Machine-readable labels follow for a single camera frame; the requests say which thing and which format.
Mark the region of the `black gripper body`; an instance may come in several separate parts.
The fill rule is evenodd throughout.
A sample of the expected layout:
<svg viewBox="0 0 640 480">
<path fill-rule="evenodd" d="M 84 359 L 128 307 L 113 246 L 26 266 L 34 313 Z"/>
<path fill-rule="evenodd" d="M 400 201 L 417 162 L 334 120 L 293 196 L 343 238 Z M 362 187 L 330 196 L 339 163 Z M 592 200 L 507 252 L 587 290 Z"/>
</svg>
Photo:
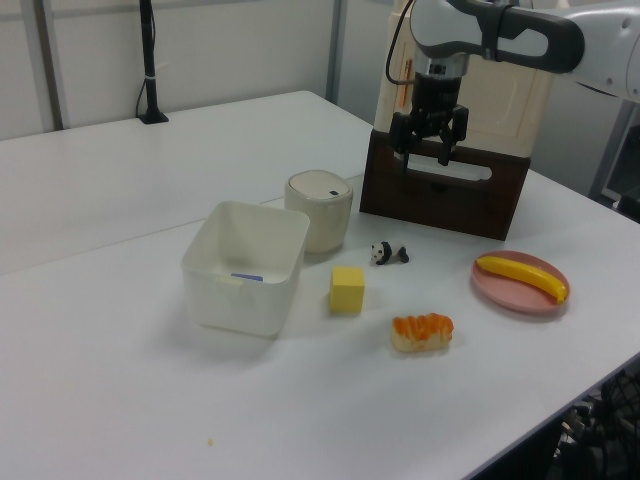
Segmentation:
<svg viewBox="0 0 640 480">
<path fill-rule="evenodd" d="M 417 74 L 413 87 L 413 131 L 419 139 L 449 129 L 457 106 L 461 78 L 439 79 Z"/>
</svg>

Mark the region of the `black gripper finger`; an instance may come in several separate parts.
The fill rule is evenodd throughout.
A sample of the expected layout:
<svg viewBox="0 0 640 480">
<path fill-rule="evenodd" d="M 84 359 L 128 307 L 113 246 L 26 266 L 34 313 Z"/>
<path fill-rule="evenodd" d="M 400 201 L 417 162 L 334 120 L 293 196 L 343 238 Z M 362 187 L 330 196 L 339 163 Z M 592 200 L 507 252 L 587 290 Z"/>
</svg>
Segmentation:
<svg viewBox="0 0 640 480">
<path fill-rule="evenodd" d="M 400 162 L 400 173 L 408 170 L 410 154 L 418 148 L 424 139 L 424 118 L 421 115 L 396 112 L 390 126 L 390 148 Z"/>
<path fill-rule="evenodd" d="M 442 166 L 449 164 L 451 155 L 458 142 L 466 138 L 469 110 L 461 105 L 456 105 L 445 114 L 440 126 L 438 136 L 441 141 L 438 163 Z"/>
</svg>

